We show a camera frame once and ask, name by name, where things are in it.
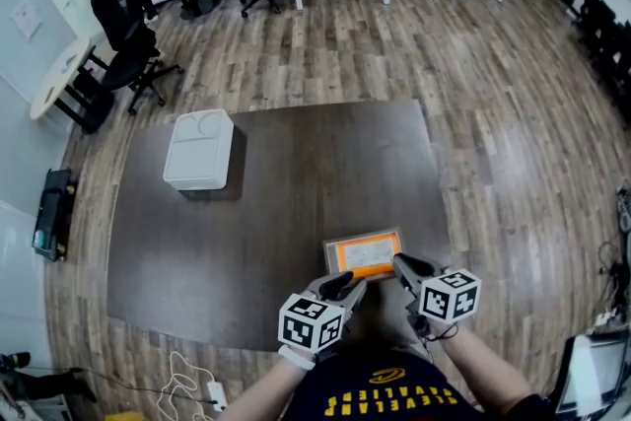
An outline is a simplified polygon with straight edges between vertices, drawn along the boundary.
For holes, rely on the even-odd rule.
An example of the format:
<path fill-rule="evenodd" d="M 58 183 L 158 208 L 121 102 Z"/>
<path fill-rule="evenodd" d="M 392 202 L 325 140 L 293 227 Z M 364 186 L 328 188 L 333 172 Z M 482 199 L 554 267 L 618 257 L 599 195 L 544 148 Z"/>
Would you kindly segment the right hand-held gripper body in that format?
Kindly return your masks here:
<path fill-rule="evenodd" d="M 410 326 L 416 335 L 429 335 L 430 320 L 450 326 L 476 313 L 481 280 L 466 269 L 444 267 L 442 274 L 420 274 L 415 287 L 403 288 L 413 296 L 405 308 Z"/>

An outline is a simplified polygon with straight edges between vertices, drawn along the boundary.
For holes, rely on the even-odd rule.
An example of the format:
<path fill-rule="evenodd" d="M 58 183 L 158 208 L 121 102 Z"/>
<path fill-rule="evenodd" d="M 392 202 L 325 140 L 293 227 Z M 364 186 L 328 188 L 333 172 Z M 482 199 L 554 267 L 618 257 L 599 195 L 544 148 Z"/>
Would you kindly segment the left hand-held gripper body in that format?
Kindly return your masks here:
<path fill-rule="evenodd" d="M 346 292 L 359 280 L 353 280 L 341 293 L 340 300 L 321 300 L 318 280 L 305 291 L 292 294 L 279 311 L 278 340 L 286 345 L 317 354 L 339 341 L 345 323 L 354 314 L 343 307 Z"/>

